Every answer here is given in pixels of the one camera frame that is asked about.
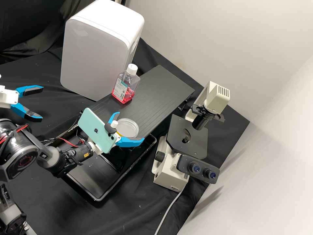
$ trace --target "white speaker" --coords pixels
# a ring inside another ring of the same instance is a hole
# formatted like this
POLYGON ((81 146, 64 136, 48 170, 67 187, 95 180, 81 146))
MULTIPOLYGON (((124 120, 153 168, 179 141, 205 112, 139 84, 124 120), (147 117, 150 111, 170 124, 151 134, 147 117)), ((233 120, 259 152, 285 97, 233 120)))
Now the white speaker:
POLYGON ((61 84, 98 101, 133 60, 144 19, 111 0, 96 0, 65 25, 61 84))

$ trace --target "white cap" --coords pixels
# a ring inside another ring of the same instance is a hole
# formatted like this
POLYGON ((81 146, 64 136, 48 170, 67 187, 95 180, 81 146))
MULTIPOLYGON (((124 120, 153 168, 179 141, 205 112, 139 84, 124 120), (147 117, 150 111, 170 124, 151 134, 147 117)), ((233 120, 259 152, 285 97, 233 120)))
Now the white cap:
POLYGON ((136 75, 137 70, 138 70, 137 65, 129 64, 128 67, 127 67, 126 72, 129 73, 130 75, 136 75))
POLYGON ((118 122, 115 121, 115 120, 113 120, 112 123, 111 123, 111 127, 112 127, 112 128, 116 128, 117 125, 118 125, 118 122))

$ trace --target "flask label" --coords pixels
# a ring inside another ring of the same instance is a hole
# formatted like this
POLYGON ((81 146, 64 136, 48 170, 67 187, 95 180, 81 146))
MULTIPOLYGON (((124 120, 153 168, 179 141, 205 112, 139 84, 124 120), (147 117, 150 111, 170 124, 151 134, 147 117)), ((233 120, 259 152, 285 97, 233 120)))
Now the flask label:
POLYGON ((126 91, 127 91, 127 85, 124 84, 121 79, 117 79, 116 85, 114 87, 113 95, 123 100, 126 94, 126 91))

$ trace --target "black tablecloth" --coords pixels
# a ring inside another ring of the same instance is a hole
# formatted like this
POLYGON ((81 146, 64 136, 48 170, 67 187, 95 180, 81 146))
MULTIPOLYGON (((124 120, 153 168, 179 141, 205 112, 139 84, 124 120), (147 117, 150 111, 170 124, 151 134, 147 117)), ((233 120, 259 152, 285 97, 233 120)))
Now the black tablecloth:
MULTIPOLYGON (((33 134, 39 139, 54 137, 65 131, 79 111, 93 103, 61 86, 61 61, 58 59, 61 49, 52 53, 0 66, 0 84, 8 89, 34 84, 45 87, 41 94, 20 99, 23 105, 44 117, 42 123, 30 123, 33 134)), ((197 82, 142 40, 134 63, 139 66, 140 73, 161 64, 193 87, 196 92, 188 102, 189 106, 202 90, 197 82)), ((176 109, 174 113, 183 115, 185 112, 186 110, 181 112, 176 109)), ((205 160, 217 167, 222 165, 249 123, 229 106, 225 108, 224 115, 227 119, 224 125, 215 121, 207 125, 209 154, 205 160)), ((25 123, 25 120, 6 109, 0 109, 0 117, 10 118, 19 124, 25 123)), ((165 133, 169 121, 170 117, 153 131, 153 135, 158 137, 165 133)), ((10 188, 16 203, 27 214, 28 223, 37 234, 153 234, 167 207, 177 195, 153 183, 151 167, 155 148, 156 146, 139 161, 100 204, 91 203, 64 180, 54 178, 37 164, 31 165, 11 181, 10 188)), ((207 184, 190 178, 159 234, 176 234, 206 188, 207 184)))

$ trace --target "petri dish lid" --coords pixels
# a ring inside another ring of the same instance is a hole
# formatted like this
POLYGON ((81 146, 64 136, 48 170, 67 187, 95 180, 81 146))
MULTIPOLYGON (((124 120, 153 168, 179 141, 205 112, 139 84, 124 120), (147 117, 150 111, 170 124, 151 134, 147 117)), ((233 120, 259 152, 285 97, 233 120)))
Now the petri dish lid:
POLYGON ((121 118, 117 120, 117 132, 128 138, 135 138, 138 135, 139 127, 137 123, 129 118, 121 118))

